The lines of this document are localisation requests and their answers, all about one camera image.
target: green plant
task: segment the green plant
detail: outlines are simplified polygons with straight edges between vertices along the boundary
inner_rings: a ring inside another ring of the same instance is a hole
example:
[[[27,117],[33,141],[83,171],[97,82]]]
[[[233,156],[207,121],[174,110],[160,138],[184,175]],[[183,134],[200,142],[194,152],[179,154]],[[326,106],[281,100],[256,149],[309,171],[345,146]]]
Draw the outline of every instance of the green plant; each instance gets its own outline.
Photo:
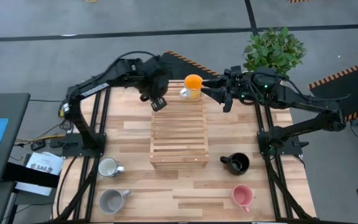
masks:
[[[255,71],[259,67],[275,67],[277,72],[288,77],[287,71],[303,64],[300,60],[305,56],[306,49],[293,34],[288,34],[288,28],[282,30],[269,29],[263,34],[251,34],[244,53],[247,54],[244,67]]]

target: gray mug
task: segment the gray mug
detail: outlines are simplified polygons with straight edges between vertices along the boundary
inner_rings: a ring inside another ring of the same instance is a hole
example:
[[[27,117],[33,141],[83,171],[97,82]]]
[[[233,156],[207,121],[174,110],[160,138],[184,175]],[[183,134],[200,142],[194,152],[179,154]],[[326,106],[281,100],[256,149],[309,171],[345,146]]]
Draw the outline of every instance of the gray mug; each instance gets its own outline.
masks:
[[[130,194],[130,190],[125,190],[123,193],[116,189],[107,190],[100,196],[100,209],[104,214],[115,214],[125,207],[126,197]]]
[[[124,172],[124,167],[113,158],[105,158],[99,163],[98,171],[103,177],[115,177]]]

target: butcher block tabletop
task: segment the butcher block tabletop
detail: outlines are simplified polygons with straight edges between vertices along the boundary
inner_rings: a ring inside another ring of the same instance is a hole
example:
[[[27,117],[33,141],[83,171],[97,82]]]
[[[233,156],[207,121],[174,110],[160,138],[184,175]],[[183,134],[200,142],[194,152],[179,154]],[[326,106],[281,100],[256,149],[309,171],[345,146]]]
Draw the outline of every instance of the butcher block tabletop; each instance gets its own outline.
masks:
[[[223,105],[204,97],[206,109],[209,162],[204,169],[156,170],[150,163],[150,102],[141,102],[133,88],[112,88],[105,132],[105,157],[112,157],[125,172],[117,177],[98,174],[93,200],[91,222],[249,222],[274,221],[272,199],[265,162],[259,153],[256,133],[259,130],[254,106],[234,100],[230,113]],[[100,121],[104,96],[99,104]],[[89,122],[94,97],[81,102],[84,117]],[[292,124],[289,110],[272,110],[277,126]],[[250,159],[248,171],[241,176],[230,174],[219,161],[221,156],[242,152]],[[65,160],[60,183],[72,158]],[[313,201],[303,164],[294,156],[282,156],[287,186],[307,213],[315,216]],[[68,205],[78,188],[83,158],[73,163],[64,181],[60,196],[60,212]],[[90,160],[88,171],[93,163]],[[230,199],[238,184],[248,185],[254,200],[246,213]],[[99,198],[108,189],[131,190],[126,207],[115,215],[105,215],[99,208]],[[277,189],[281,216],[285,217],[282,195]],[[88,191],[84,194],[80,218],[85,217]]]

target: wooden crate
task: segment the wooden crate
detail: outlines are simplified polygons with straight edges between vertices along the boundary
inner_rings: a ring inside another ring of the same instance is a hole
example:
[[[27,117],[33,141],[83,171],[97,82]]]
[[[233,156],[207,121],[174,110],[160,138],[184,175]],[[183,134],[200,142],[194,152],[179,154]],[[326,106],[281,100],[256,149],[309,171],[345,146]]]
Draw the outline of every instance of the wooden crate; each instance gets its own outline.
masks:
[[[167,106],[152,115],[150,163],[155,169],[199,169],[208,163],[206,110],[201,97],[182,99],[183,81],[170,82]]]

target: concrete floor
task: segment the concrete floor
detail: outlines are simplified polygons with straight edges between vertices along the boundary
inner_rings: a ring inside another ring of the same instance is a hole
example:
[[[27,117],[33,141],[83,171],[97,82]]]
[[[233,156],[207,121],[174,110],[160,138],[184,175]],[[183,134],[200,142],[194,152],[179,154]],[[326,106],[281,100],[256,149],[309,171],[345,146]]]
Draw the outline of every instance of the concrete floor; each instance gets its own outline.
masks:
[[[358,1],[251,0],[258,27],[358,24]],[[0,37],[95,34],[172,29],[249,28],[242,0],[0,0]],[[0,42],[0,93],[29,92],[33,99],[61,100],[66,88],[103,71],[130,50],[162,54],[174,50],[215,71],[242,64],[250,33],[189,34],[107,39]],[[309,93],[308,84],[358,64],[358,29],[297,31],[308,49],[304,65],[291,79]],[[57,124],[58,103],[30,102],[19,132],[33,138]],[[291,110],[294,122],[313,114]],[[358,139],[340,133],[306,134],[306,173],[318,216],[358,223]],[[20,158],[29,148],[15,147]],[[50,206],[31,207],[15,223],[42,222]]]

